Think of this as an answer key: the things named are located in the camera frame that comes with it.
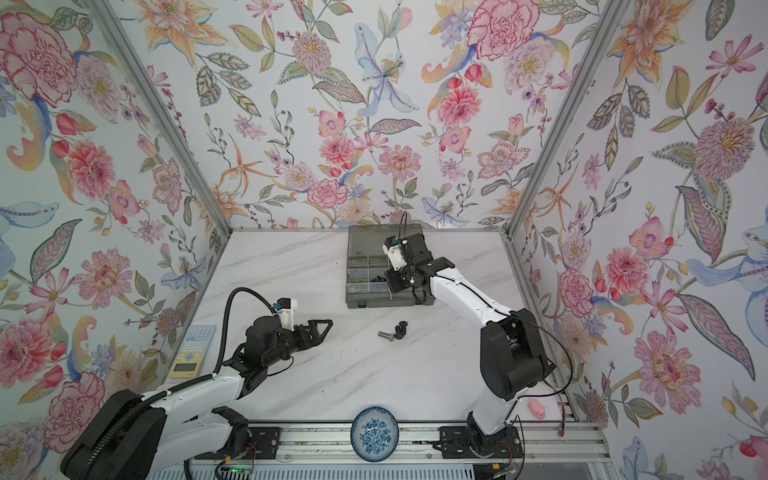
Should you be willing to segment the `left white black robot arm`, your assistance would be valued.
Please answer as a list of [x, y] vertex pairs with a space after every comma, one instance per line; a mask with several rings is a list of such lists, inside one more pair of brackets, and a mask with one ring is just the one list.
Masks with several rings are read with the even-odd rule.
[[255, 391], [272, 365], [323, 343], [330, 319], [283, 328], [260, 317], [221, 368], [155, 392], [109, 397], [64, 456], [69, 479], [146, 479], [201, 454], [234, 457], [253, 443], [249, 421], [230, 403]]

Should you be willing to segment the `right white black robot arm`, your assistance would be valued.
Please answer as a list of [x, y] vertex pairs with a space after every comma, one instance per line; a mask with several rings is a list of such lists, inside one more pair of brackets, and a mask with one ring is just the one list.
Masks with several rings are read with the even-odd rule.
[[530, 311], [514, 311], [499, 303], [467, 280], [453, 262], [435, 258], [421, 233], [388, 237], [383, 252], [390, 264], [385, 277], [391, 292], [420, 290], [479, 328], [479, 371], [485, 390], [468, 414], [466, 436], [469, 445], [484, 455], [502, 441], [518, 400], [555, 370], [542, 331]]

